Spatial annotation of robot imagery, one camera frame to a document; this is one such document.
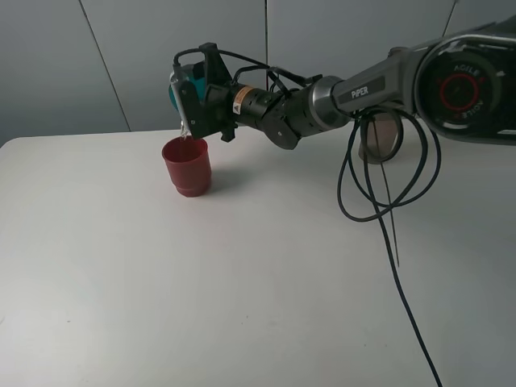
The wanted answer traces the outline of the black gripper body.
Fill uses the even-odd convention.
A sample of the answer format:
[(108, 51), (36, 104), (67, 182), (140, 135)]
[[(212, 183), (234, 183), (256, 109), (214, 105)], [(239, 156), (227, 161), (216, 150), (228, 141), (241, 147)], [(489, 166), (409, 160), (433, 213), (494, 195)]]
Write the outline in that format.
[(250, 85), (228, 83), (208, 85), (204, 108), (211, 134), (220, 133), (221, 140), (231, 142), (238, 126), (247, 126), (263, 131), (265, 115), (282, 99), (272, 93)]

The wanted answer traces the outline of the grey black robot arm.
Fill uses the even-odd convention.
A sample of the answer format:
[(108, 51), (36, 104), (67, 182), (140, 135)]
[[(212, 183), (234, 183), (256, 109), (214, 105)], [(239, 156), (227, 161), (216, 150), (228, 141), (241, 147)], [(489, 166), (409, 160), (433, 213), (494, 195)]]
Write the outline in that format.
[(205, 127), (231, 141), (239, 125), (278, 147), (375, 114), (418, 116), (434, 133), (481, 144), (515, 142), (515, 21), (476, 27), (406, 48), (346, 80), (318, 76), (276, 91), (208, 85)]

